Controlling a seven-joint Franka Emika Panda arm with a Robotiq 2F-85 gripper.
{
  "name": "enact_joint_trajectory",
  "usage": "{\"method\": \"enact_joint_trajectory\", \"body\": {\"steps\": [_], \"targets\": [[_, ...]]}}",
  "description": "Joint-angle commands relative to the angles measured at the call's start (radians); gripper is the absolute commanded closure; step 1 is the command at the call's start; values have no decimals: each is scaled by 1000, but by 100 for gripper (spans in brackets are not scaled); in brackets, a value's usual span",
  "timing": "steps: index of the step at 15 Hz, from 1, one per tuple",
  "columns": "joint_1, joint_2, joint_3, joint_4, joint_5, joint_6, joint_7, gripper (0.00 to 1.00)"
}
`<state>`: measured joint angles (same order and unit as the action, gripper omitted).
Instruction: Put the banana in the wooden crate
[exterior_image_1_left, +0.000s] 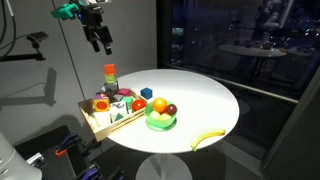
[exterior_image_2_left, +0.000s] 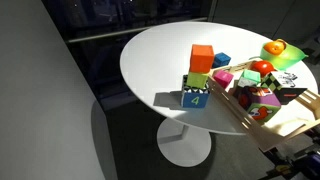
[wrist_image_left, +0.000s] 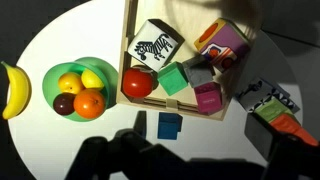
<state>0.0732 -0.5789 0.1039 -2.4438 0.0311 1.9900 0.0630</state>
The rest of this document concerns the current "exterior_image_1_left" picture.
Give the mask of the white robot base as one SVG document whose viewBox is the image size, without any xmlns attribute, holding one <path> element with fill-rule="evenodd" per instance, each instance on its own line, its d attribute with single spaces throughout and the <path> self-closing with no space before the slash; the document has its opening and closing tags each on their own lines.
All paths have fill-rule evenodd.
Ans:
<svg viewBox="0 0 320 180">
<path fill-rule="evenodd" d="M 29 165 L 0 132 L 0 180 L 41 179 L 41 170 Z"/>
</svg>

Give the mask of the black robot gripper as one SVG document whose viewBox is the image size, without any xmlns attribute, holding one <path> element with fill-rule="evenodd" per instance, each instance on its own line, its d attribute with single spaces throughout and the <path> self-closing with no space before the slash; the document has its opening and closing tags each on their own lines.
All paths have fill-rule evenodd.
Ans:
<svg viewBox="0 0 320 180">
<path fill-rule="evenodd" d="M 113 42 L 107 26 L 101 25 L 103 10 L 100 6 L 82 6 L 79 12 L 79 19 L 88 41 L 91 42 L 95 52 L 100 52 L 99 40 L 107 55 L 112 54 L 111 43 Z"/>
</svg>

